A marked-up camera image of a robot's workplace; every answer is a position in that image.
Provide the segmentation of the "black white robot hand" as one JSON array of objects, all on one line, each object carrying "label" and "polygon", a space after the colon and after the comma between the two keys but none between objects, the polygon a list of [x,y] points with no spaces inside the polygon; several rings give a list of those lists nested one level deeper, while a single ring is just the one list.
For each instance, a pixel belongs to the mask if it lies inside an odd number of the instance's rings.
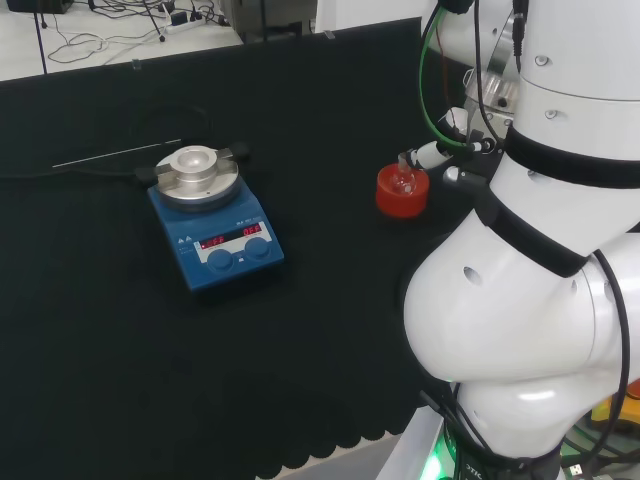
[{"label": "black white robot hand", "polygon": [[[457,156],[476,156],[478,166],[487,167],[493,176],[503,155],[503,146],[493,137],[484,137],[480,130],[470,130],[469,113],[459,107],[449,109],[438,121],[447,127],[461,146],[450,146],[444,140],[432,141],[419,149],[409,150],[404,154],[407,165],[414,170],[428,171],[435,169]],[[457,166],[449,166],[443,174],[443,181],[452,188],[467,192],[479,191],[489,185],[490,179]]]}]

